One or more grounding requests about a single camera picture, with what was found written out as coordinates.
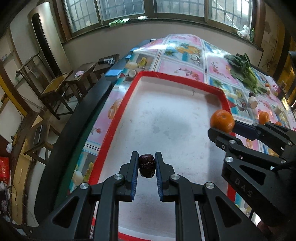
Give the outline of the pale sugarcane piece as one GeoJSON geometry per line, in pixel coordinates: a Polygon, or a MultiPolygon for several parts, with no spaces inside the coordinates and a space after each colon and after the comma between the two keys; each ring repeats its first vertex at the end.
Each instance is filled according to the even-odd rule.
{"type": "Polygon", "coordinates": [[[281,110],[278,106],[276,106],[276,107],[274,108],[274,113],[275,113],[276,115],[280,115],[281,112],[282,112],[282,110],[281,110]]]}

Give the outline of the large sugarcane chunk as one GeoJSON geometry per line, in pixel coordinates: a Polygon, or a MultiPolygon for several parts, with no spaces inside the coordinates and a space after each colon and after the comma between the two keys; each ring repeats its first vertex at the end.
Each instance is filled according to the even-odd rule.
{"type": "Polygon", "coordinates": [[[248,106],[249,106],[249,108],[250,109],[255,109],[257,107],[257,105],[258,105],[258,102],[257,102],[256,98],[253,97],[253,96],[250,96],[248,98],[248,106]]]}

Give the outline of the green leafy vegetable bunch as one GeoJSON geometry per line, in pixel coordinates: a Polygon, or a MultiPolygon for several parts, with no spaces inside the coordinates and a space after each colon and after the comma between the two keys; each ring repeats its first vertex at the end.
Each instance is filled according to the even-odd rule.
{"type": "Polygon", "coordinates": [[[246,88],[254,93],[266,94],[267,90],[263,87],[251,68],[250,59],[246,53],[226,54],[224,58],[230,65],[230,74],[234,79],[239,80],[246,88]]]}

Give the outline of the white plastic bag on sill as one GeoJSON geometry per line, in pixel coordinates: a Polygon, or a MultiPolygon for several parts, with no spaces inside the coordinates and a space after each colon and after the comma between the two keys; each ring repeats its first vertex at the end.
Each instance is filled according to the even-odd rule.
{"type": "Polygon", "coordinates": [[[245,40],[250,41],[249,27],[247,25],[243,25],[242,30],[237,31],[237,35],[245,40]]]}

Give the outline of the red rimmed white tray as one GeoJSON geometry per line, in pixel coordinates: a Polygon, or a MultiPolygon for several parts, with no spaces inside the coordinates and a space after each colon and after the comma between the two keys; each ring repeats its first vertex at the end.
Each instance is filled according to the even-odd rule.
{"type": "MultiPolygon", "coordinates": [[[[119,172],[134,151],[161,152],[175,172],[197,184],[214,183],[223,192],[224,152],[208,138],[210,117],[229,110],[224,92],[196,80],[142,72],[130,85],[105,135],[90,183],[101,183],[119,172]]],[[[121,240],[174,240],[175,206],[159,199],[156,178],[139,177],[132,202],[119,204],[121,240]]]]}

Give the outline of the colourful fruit print tablecloth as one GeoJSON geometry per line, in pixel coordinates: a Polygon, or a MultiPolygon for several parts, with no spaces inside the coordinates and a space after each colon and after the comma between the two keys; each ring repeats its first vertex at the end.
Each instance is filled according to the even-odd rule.
{"type": "Polygon", "coordinates": [[[260,236],[228,195],[233,188],[261,221],[295,228],[295,130],[253,118],[274,103],[224,83],[204,82],[190,60],[227,66],[196,36],[169,35],[136,49],[86,140],[86,168],[73,175],[71,203],[95,240],[111,232],[156,237],[226,232],[260,236]]]}

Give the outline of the dark wooden chair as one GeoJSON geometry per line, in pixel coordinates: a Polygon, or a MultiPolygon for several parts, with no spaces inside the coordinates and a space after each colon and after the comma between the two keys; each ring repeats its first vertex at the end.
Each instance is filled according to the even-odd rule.
{"type": "Polygon", "coordinates": [[[66,95],[69,87],[66,86],[66,79],[73,72],[60,73],[57,76],[53,75],[51,70],[41,58],[40,53],[30,57],[16,71],[16,75],[22,76],[29,87],[36,94],[38,100],[42,102],[49,112],[55,116],[57,120],[61,116],[72,114],[72,108],[67,104],[67,101],[73,95],[66,95]]]}

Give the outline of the dark wooden side table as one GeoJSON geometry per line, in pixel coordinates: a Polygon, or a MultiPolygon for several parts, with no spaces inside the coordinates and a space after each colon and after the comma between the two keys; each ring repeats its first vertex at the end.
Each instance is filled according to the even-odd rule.
{"type": "Polygon", "coordinates": [[[86,96],[88,91],[95,85],[91,74],[96,62],[82,64],[65,80],[79,102],[86,96]]]}

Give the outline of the blue sponge block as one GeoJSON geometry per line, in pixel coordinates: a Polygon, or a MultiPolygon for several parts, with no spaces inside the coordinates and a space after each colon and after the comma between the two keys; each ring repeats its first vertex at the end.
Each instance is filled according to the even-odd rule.
{"type": "Polygon", "coordinates": [[[122,70],[121,69],[110,69],[105,73],[106,77],[116,77],[119,78],[121,75],[122,70]]]}

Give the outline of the green cloth on sill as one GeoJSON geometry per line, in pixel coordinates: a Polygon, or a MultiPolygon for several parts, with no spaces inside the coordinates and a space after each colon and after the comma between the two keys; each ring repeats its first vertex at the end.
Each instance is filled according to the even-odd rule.
{"type": "Polygon", "coordinates": [[[109,23],[109,27],[115,27],[115,26],[119,26],[119,25],[123,25],[125,24],[126,22],[128,22],[130,20],[130,18],[125,18],[125,19],[117,19],[117,20],[114,20],[112,21],[111,23],[109,23]]]}

